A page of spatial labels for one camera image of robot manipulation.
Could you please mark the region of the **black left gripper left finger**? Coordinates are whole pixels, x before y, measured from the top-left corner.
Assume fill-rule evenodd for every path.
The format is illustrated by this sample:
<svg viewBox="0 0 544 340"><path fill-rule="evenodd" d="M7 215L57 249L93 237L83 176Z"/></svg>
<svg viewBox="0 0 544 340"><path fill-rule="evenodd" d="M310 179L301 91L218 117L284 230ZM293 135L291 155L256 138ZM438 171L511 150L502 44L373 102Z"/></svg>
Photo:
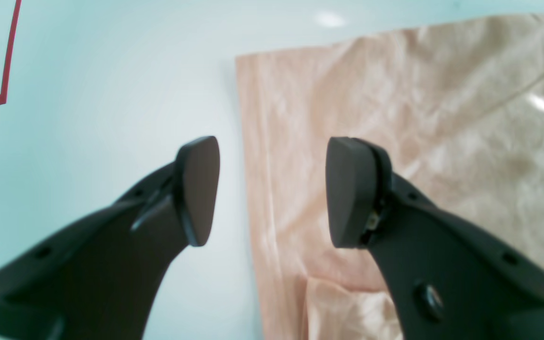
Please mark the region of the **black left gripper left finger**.
<svg viewBox="0 0 544 340"><path fill-rule="evenodd" d="M0 268L0 336L10 340L140 340L169 265L205 245L220 178L213 136L112 205Z"/></svg>

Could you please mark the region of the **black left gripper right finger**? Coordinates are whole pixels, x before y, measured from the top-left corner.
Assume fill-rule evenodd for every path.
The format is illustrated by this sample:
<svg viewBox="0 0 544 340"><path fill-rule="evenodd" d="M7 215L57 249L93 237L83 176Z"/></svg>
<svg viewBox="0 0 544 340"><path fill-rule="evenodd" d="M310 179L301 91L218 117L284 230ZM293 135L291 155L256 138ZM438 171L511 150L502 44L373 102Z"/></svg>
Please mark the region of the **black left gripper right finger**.
<svg viewBox="0 0 544 340"><path fill-rule="evenodd" d="M371 254L406 340L544 340L544 270L437 207L382 147L331 137L325 178L331 241Z"/></svg>

